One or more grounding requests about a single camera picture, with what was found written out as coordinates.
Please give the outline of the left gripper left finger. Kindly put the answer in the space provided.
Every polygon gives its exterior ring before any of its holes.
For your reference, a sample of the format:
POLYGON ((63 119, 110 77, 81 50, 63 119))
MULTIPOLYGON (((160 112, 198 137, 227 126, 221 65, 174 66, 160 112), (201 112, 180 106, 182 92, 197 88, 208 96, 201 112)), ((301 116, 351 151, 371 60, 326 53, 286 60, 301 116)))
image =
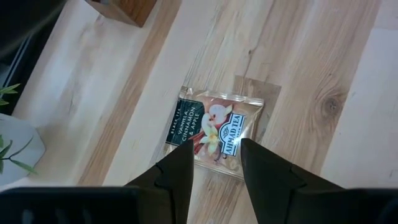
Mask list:
POLYGON ((1 223, 186 223, 193 141, 124 186, 18 187, 1 192, 1 223))

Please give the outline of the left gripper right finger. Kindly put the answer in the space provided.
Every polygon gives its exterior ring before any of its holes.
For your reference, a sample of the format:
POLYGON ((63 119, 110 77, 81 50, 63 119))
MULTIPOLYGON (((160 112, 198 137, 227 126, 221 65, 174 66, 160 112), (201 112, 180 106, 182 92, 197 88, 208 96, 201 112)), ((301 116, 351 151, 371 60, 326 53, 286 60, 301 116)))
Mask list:
POLYGON ((397 223, 397 189, 344 189, 248 138, 241 160, 259 223, 397 223))

